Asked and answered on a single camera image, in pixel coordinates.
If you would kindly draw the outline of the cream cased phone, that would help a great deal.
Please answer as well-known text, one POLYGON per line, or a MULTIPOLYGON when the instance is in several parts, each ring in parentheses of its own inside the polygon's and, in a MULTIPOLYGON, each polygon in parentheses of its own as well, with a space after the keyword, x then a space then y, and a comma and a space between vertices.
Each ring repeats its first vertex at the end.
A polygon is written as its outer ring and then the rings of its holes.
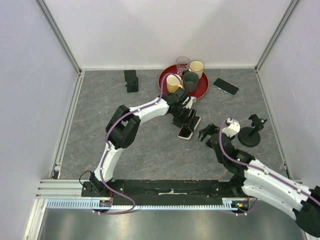
MULTIPOLYGON (((194 124, 193 124, 194 131, 198 127, 200 121, 201 121, 201 117, 196 115, 194 118, 194 124)), ((180 128, 180 130, 177 134, 177 137, 184 139, 184 140, 190 140, 194 134, 194 131, 191 131, 187 127, 183 126, 180 128)))

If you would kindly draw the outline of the black round base phone holder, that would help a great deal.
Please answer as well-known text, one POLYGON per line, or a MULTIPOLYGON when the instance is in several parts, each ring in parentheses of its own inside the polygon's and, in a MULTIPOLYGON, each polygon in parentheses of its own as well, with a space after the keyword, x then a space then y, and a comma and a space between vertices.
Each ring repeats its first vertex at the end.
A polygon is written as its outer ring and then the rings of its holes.
POLYGON ((251 121, 251 126, 241 128, 237 138, 242 145, 253 148, 260 143, 261 136, 259 132, 264 128, 268 120, 259 118, 257 114, 252 114, 248 119, 251 121))

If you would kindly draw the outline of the black folding phone stand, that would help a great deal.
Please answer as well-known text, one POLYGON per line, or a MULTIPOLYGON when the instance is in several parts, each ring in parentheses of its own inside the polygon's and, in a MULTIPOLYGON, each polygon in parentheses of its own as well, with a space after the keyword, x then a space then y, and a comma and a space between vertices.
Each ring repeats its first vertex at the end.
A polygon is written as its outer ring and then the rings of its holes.
POLYGON ((139 78, 136 70, 124 70, 125 87, 128 93, 137 93, 139 91, 139 78))

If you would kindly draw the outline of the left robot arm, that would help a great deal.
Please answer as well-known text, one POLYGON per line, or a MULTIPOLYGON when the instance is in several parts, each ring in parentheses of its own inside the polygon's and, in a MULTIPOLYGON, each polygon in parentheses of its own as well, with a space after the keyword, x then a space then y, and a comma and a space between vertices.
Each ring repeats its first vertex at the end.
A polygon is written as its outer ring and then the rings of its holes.
POLYGON ((192 108, 193 102, 194 98, 179 87, 174 93, 161 92, 154 100, 136 107, 119 106, 106 126, 105 149, 101 160, 82 188, 93 191, 99 197, 109 193, 108 181, 113 178, 122 152, 133 143, 140 125, 149 120, 170 114, 173 116, 172 124, 188 134, 184 139, 189 139, 201 120, 192 108))

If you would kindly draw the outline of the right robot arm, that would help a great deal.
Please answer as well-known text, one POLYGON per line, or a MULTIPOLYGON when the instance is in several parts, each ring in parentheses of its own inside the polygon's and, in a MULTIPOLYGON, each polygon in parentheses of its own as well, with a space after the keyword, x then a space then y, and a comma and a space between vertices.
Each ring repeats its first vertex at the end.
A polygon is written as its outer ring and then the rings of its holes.
POLYGON ((199 131, 198 140, 206 137, 217 161, 236 178, 229 184, 235 197, 243 194, 261 200, 290 216, 307 234, 320 236, 320 187, 300 184, 268 168, 251 154, 235 148, 234 134, 228 135, 228 125, 213 123, 199 131))

